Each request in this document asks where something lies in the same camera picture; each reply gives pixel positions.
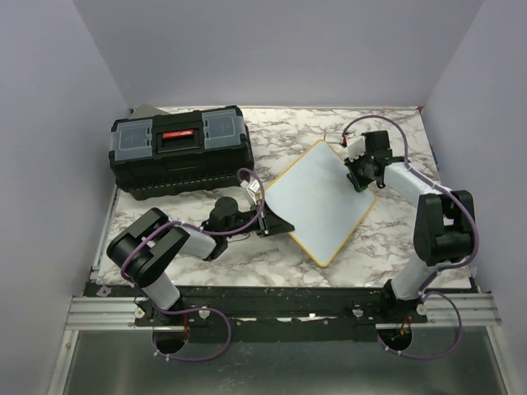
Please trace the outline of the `green whiteboard eraser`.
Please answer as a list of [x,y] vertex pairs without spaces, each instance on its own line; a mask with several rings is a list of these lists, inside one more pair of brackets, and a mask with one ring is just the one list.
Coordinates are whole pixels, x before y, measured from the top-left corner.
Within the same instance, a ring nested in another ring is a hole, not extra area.
[[358,193],[361,193],[366,190],[370,183],[368,179],[364,179],[360,175],[354,174],[352,172],[347,174],[347,179],[351,182],[355,191]]

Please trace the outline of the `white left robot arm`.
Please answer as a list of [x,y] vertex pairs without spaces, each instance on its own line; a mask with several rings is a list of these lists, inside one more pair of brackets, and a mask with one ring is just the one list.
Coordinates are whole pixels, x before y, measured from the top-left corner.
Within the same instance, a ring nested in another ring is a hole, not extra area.
[[199,227],[173,221],[154,207],[110,241],[107,257],[122,277],[155,305],[154,314],[165,325],[181,319],[180,291],[166,269],[176,255],[203,261],[220,257],[235,235],[255,233],[259,237],[292,232],[295,226],[274,213],[266,202],[241,211],[232,197],[215,202],[209,217]]

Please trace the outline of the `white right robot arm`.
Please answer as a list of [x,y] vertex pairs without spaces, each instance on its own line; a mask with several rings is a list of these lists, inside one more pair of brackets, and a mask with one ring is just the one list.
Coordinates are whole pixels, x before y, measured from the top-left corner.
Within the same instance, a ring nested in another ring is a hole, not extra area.
[[395,156],[385,130],[344,137],[347,178],[358,193],[374,183],[389,187],[417,209],[413,231],[414,253],[388,284],[392,295],[379,302],[380,316],[391,323],[408,313],[407,300],[420,297],[445,270],[460,267],[475,252],[473,197],[434,183],[411,167],[408,158]]

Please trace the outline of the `yellow framed whiteboard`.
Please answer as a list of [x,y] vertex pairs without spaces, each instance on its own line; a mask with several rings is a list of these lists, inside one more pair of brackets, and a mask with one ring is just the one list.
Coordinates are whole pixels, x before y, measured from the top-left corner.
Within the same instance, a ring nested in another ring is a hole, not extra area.
[[327,267],[376,203],[357,192],[343,158],[318,140],[265,189],[268,207],[295,229],[289,235],[320,267]]

